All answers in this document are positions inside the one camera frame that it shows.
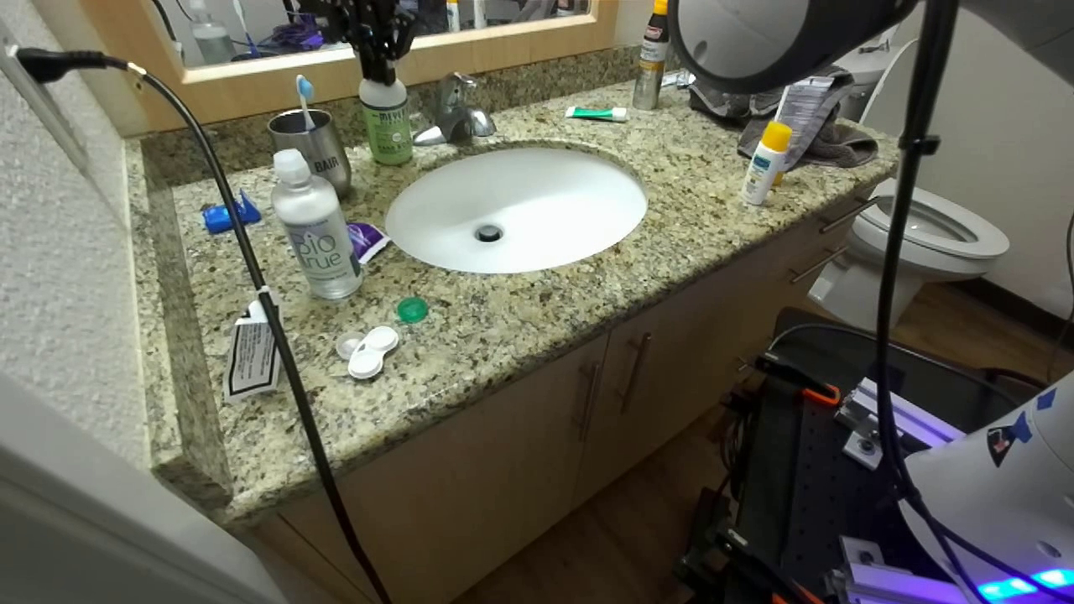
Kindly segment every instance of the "white wall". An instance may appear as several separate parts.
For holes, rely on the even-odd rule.
[[[53,46],[31,0],[2,0],[0,19],[18,45]],[[0,372],[143,467],[121,138],[77,78],[49,94],[90,179],[0,78]]]
[[[962,12],[932,132],[944,146],[921,164],[921,187],[974,210],[1009,239],[1009,255],[985,278],[1066,315],[1074,89]]]

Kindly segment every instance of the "sink drain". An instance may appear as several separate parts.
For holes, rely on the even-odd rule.
[[[502,239],[502,227],[496,227],[496,226],[479,226],[479,227],[474,227],[474,239],[477,239],[477,242],[501,242],[501,239]]]

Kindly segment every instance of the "wooden cabinet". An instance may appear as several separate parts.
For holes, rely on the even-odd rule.
[[[448,601],[567,518],[605,346],[567,353],[338,481],[393,601]],[[326,498],[283,518],[326,563],[355,571]]]
[[[770,337],[778,310],[805,296],[851,212],[849,203],[797,221],[342,478],[388,593],[398,604],[464,593],[713,409]],[[332,579],[342,601],[370,601],[322,494],[283,510],[261,540],[290,550],[322,583]]]

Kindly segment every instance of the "cap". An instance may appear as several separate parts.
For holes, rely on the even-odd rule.
[[[395,315],[402,325],[423,324],[430,315],[430,306],[418,296],[409,296],[395,306]]]
[[[298,147],[283,147],[272,154],[272,176],[283,184],[305,184],[309,183],[309,164]]]
[[[761,136],[761,146],[770,147],[770,151],[789,151],[790,138],[794,138],[794,128],[789,128],[783,120],[769,120],[765,136]]]

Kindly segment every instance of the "toiletries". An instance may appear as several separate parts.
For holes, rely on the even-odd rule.
[[[464,29],[459,0],[445,0],[445,29]]]
[[[614,126],[619,126],[619,120],[628,120],[628,108],[567,108],[567,117],[572,117],[572,120],[614,120]]]
[[[353,50],[362,62],[362,126],[376,164],[404,164],[413,158],[404,89],[395,62],[409,53],[418,29],[416,12],[384,12],[379,3],[353,3]]]
[[[345,299],[359,288],[359,261],[338,216],[336,187],[310,176],[298,147],[272,154],[274,216],[285,226],[310,296]]]
[[[310,113],[309,113],[310,80],[305,80],[305,73],[294,73],[294,94],[298,94],[298,108],[303,108],[305,132],[310,132],[310,128],[314,128],[314,120],[310,120]]]
[[[359,84],[365,140],[376,164],[404,164],[413,158],[404,89],[388,72],[384,80],[362,78]]]
[[[210,24],[203,0],[191,0],[191,33],[203,63],[232,63],[232,33]]]
[[[637,80],[634,80],[634,108],[639,110],[656,108],[667,40],[671,40],[667,0],[651,0],[651,17],[639,36]]]
[[[790,147],[794,132],[783,120],[769,120],[759,147],[748,158],[748,172],[740,183],[746,206],[765,206],[783,164],[784,151]]]
[[[483,17],[483,0],[469,0],[469,12],[474,12],[474,29],[488,27],[487,17]]]

